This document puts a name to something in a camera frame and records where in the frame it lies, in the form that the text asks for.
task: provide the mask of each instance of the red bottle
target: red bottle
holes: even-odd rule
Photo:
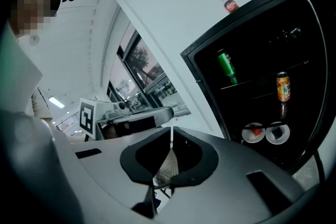
[[[229,13],[234,12],[235,10],[237,10],[239,8],[239,6],[237,5],[237,3],[234,0],[226,1],[224,3],[224,7]]]

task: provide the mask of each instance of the white ceiling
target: white ceiling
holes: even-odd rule
[[[19,43],[43,73],[39,88],[46,99],[57,98],[66,107],[48,102],[54,120],[79,105],[79,98],[93,98],[91,43],[95,14],[100,0],[74,0],[61,3],[57,16],[37,30],[38,44],[29,36]]]

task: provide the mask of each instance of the window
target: window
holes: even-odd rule
[[[175,116],[190,114],[132,23],[121,39],[111,70],[108,95],[112,102],[124,101],[132,111],[170,106]]]

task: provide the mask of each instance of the mini fridge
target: mini fridge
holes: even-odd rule
[[[181,56],[203,91],[225,138],[243,143],[287,170],[314,153],[335,118],[334,7],[324,0],[252,0],[230,13]],[[218,56],[234,67],[227,76]],[[277,74],[286,72],[291,97],[280,102]],[[288,126],[288,139],[272,144],[243,139],[258,128]]]

